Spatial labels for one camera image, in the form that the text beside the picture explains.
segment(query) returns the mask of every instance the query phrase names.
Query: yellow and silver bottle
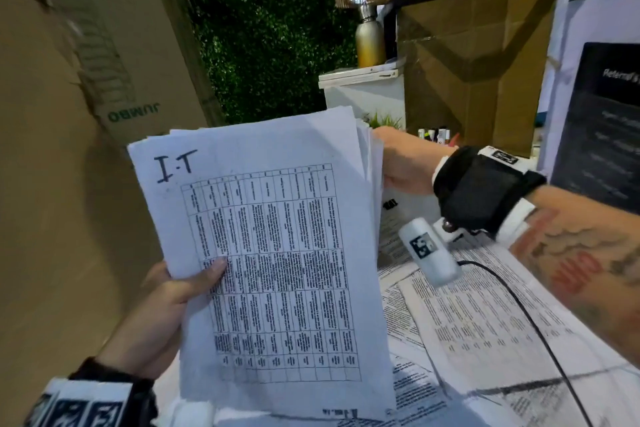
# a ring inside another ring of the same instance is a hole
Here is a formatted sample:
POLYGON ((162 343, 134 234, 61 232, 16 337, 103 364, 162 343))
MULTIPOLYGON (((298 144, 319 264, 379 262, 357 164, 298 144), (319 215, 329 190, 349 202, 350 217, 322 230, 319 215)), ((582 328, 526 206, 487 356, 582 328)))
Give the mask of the yellow and silver bottle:
POLYGON ((377 22, 378 12, 373 3, 358 6, 361 22, 356 29, 356 50, 358 67, 369 67, 384 64, 385 35, 382 26, 377 22))

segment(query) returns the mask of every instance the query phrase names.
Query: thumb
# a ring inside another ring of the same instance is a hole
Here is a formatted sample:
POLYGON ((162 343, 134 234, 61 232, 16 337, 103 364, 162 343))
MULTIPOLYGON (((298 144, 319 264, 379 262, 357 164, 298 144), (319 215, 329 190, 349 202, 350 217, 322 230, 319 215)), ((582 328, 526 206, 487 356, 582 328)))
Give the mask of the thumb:
POLYGON ((174 280, 174 300, 177 303, 187 302, 200 296, 213 288, 227 269, 227 259, 219 257, 212 262, 209 268, 183 280, 174 280))

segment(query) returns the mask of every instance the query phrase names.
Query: black cable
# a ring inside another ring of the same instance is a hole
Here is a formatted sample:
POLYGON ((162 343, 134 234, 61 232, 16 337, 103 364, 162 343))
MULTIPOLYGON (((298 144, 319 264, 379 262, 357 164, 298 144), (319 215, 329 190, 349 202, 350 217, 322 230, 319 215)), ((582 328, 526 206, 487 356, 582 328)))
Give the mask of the black cable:
POLYGON ((495 279, 498 282, 500 282, 500 284, 507 290, 507 292, 511 294, 511 297, 513 298, 513 300, 516 301, 516 304, 522 309, 522 311, 524 312, 524 315, 527 316, 527 319, 531 323, 531 326, 533 326, 534 331, 536 332, 536 334, 538 334, 538 337, 540 337, 540 340, 542 341, 542 344, 545 345, 545 349, 547 350, 547 352, 549 353, 549 356, 551 357, 551 359, 553 360, 554 364, 556 365, 556 368, 557 368, 558 372, 560 372, 560 375, 562 376, 564 382, 566 383, 566 386, 569 387, 569 392, 571 393, 573 399, 575 400, 576 404, 578 405, 578 408, 580 409, 580 413, 584 417, 584 421, 587 423, 588 427, 593 427, 593 423, 591 422, 591 419, 589 418, 589 415, 587 414, 587 411, 585 410, 584 405, 580 401, 580 397, 578 397, 578 394, 573 389, 573 385, 571 383, 571 380, 569 380, 569 377, 564 372, 564 368, 562 368, 562 366, 560 365, 560 362, 556 358, 556 355, 551 350, 551 346, 549 346, 549 343, 547 342, 544 334, 542 334, 542 331, 540 331, 540 328, 538 327, 538 325, 535 323, 535 321, 531 317, 531 314, 529 314, 529 311, 527 311, 527 308, 525 308, 524 304, 520 301, 520 299, 518 299, 518 296, 516 295, 516 293, 511 290, 511 287, 509 287, 509 285, 504 281, 504 279, 502 279, 502 277, 500 277, 496 272, 494 272, 489 267, 484 266, 483 264, 479 264, 478 262, 474 262, 474 261, 464 260, 464 261, 459 261, 458 265, 459 266, 474 265, 476 267, 479 267, 479 268, 483 269, 486 272, 489 272, 491 275, 493 275, 495 277, 495 279))

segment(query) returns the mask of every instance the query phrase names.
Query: white cylindrical device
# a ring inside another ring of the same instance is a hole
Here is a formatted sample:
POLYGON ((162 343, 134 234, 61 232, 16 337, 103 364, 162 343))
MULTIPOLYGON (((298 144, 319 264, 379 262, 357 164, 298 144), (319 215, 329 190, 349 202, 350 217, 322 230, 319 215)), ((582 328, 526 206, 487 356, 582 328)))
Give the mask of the white cylindrical device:
POLYGON ((458 262, 424 218, 407 223, 398 235, 432 286, 446 286, 462 275, 458 262))

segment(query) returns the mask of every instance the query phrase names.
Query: green hedge wall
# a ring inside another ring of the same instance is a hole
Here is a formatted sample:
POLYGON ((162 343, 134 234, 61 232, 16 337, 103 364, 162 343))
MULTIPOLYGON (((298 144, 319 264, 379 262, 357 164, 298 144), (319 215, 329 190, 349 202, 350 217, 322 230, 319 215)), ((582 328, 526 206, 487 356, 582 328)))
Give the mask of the green hedge wall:
POLYGON ((190 0, 228 123, 322 110, 322 73, 356 65, 352 10, 334 0, 190 0))

